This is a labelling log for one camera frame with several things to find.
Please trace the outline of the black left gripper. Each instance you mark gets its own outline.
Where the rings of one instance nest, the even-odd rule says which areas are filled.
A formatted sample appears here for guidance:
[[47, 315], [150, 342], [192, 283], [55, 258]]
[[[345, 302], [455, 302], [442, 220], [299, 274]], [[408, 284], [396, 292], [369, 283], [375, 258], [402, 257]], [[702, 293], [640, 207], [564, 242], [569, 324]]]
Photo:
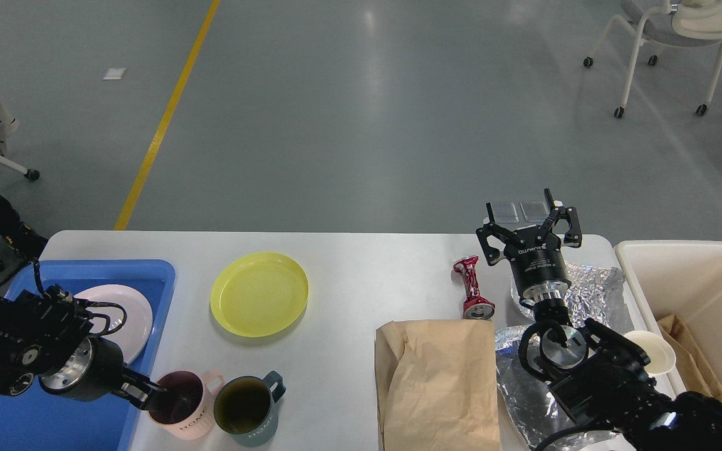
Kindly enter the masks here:
[[116, 343], [86, 338], [62, 368], [40, 376], [38, 383], [51, 395], [80, 402], [94, 402], [113, 392], [142, 411], [159, 412], [169, 407], [168, 388], [123, 364]]

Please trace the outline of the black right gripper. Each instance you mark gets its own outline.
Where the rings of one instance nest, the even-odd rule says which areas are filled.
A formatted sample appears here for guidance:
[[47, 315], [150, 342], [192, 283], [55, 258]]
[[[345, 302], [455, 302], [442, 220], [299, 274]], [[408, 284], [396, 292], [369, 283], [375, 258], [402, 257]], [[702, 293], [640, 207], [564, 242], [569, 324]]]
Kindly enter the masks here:
[[[518, 293], [522, 299], [532, 301], [539, 301], [541, 293], [557, 292], [556, 297], [564, 297], [571, 282], [561, 248], [580, 248], [583, 241], [577, 209], [556, 202], [550, 189], [544, 189], [543, 195], [549, 214], [539, 227], [522, 227], [516, 231], [505, 229], [496, 223], [492, 204], [486, 203], [487, 219], [476, 229], [483, 257], [490, 267], [503, 260], [505, 249], [509, 249], [510, 266]], [[568, 225], [562, 239], [553, 233], [559, 222]], [[504, 249], [496, 248], [489, 243], [489, 239], [504, 244]]]

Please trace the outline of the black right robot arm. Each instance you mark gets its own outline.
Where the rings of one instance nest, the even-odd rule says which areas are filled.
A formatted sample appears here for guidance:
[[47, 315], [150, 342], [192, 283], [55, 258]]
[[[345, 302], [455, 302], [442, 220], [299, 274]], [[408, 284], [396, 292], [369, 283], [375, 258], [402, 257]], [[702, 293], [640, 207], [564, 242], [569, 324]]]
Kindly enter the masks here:
[[476, 229], [488, 265], [510, 264], [519, 301], [533, 313], [518, 359], [545, 383], [573, 422], [538, 444], [544, 450], [576, 433], [608, 431], [637, 450], [722, 450], [722, 402], [694, 391], [670, 398], [647, 373], [651, 358], [639, 345], [600, 323], [574, 326], [565, 295], [572, 286], [562, 248], [582, 245], [578, 211], [544, 190], [549, 214], [539, 225], [504, 228], [489, 219]]

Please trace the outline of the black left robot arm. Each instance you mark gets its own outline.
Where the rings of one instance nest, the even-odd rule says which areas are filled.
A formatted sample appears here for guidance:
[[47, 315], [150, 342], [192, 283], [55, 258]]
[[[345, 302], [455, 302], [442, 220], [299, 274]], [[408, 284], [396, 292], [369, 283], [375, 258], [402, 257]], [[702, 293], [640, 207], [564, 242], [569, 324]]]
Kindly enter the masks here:
[[37, 381], [52, 396], [78, 402], [111, 394], [143, 411], [171, 407], [175, 393], [132, 370], [108, 339], [126, 325], [128, 311], [43, 286], [40, 263], [31, 265], [37, 293], [0, 297], [0, 396], [20, 396]]

